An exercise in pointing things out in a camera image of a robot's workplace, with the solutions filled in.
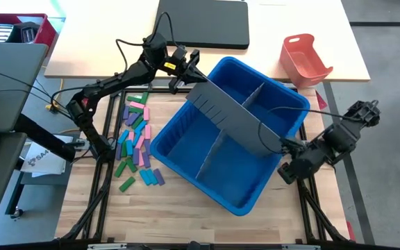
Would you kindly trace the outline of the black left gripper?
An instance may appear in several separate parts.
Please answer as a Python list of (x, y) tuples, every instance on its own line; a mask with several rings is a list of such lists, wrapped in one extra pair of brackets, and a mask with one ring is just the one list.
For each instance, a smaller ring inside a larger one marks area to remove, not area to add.
[(189, 60), (185, 57), (186, 53), (186, 50), (175, 50), (171, 56), (166, 57), (165, 62), (160, 67), (160, 70), (166, 72), (169, 76), (173, 76), (169, 82), (169, 92), (172, 94), (178, 92), (180, 82), (191, 84), (208, 80), (208, 77), (197, 69), (200, 51), (194, 50), (190, 54)]

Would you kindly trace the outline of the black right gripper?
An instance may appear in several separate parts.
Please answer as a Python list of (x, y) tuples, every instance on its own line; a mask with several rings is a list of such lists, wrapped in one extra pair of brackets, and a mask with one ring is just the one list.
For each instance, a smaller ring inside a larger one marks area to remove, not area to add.
[(280, 141), (281, 154), (291, 155), (291, 161), (278, 169), (287, 184), (309, 178), (325, 163), (326, 156), (320, 149), (306, 148), (306, 143), (295, 139), (281, 138)]

